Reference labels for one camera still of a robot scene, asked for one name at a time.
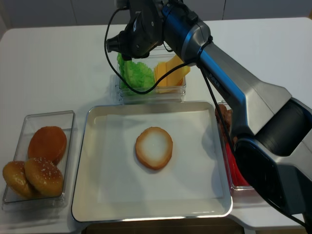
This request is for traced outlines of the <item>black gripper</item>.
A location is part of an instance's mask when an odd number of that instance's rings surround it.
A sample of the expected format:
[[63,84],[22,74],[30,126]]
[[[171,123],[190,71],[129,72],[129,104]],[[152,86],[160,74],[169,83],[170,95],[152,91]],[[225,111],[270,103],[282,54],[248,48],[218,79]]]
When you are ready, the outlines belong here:
[[116,0],[118,10],[129,10],[130,20],[117,36],[106,40],[107,52],[121,53],[124,61],[146,58],[163,39],[164,0]]

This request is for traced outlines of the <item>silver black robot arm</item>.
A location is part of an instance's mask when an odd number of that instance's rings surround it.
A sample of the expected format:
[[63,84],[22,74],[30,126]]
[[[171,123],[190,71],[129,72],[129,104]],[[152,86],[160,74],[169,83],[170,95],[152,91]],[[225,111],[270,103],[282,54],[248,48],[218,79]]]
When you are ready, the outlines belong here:
[[225,129],[245,180],[273,208],[312,231],[312,111],[287,89],[259,80],[213,43],[209,27],[181,0],[117,0],[130,21],[105,39],[104,51],[126,60],[167,43],[183,66],[196,65],[209,89],[232,109]]

